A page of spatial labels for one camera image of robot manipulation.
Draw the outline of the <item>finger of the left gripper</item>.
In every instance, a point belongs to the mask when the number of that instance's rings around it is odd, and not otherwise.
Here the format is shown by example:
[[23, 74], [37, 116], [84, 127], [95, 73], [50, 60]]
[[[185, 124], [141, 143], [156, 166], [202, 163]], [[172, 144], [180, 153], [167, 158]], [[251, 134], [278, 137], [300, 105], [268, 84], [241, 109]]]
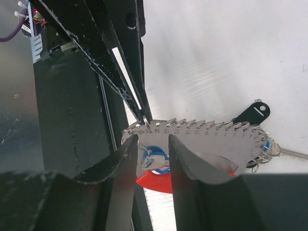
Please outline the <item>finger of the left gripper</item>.
[[61, 35], [67, 35], [88, 60], [91, 68], [126, 102], [137, 120], [135, 92], [117, 48], [107, 45], [105, 35], [86, 0], [33, 0], [31, 4]]
[[145, 35], [145, 16], [142, 0], [87, 0], [99, 30], [107, 45], [117, 48], [135, 92], [140, 121], [152, 121], [145, 92], [144, 50], [141, 38]]

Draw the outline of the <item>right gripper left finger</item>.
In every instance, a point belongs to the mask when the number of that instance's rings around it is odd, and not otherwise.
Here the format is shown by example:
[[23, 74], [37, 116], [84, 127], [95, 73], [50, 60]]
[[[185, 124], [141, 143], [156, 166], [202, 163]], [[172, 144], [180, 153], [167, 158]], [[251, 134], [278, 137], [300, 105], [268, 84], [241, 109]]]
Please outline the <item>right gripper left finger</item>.
[[108, 178], [124, 174], [125, 177], [131, 177], [132, 181], [135, 181], [138, 147], [138, 136], [130, 136], [113, 154], [82, 171], [74, 177], [74, 180], [87, 184], [96, 184]]

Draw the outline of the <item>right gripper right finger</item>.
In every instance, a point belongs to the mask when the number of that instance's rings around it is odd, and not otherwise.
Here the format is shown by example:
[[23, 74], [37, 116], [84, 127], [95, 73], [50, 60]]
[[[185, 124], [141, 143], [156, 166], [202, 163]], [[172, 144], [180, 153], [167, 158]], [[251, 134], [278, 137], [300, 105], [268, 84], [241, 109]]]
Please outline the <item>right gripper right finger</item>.
[[175, 135], [169, 135], [168, 141], [169, 154], [175, 156], [190, 179], [208, 185], [218, 185], [236, 178], [229, 173], [232, 167], [230, 160], [205, 152], [201, 152], [199, 156], [189, 150]]

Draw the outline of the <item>key organiser with red handle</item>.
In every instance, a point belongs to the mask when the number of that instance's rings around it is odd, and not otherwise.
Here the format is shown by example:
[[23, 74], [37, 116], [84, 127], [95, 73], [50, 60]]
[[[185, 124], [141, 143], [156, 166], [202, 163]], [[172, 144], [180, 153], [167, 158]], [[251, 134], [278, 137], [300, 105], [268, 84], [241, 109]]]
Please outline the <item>key organiser with red handle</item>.
[[[175, 135], [192, 152], [216, 154], [230, 160], [232, 175], [239, 175], [250, 168], [257, 172], [261, 164], [266, 164], [281, 153], [277, 142], [269, 137], [260, 125], [250, 125], [249, 122], [216, 122], [154, 120], [149, 125], [134, 123], [122, 132], [122, 142], [130, 136], [137, 135], [139, 147], [158, 146], [168, 156], [168, 137]], [[161, 193], [172, 193], [171, 173], [155, 174], [146, 171], [137, 176], [137, 183], [143, 188]]]

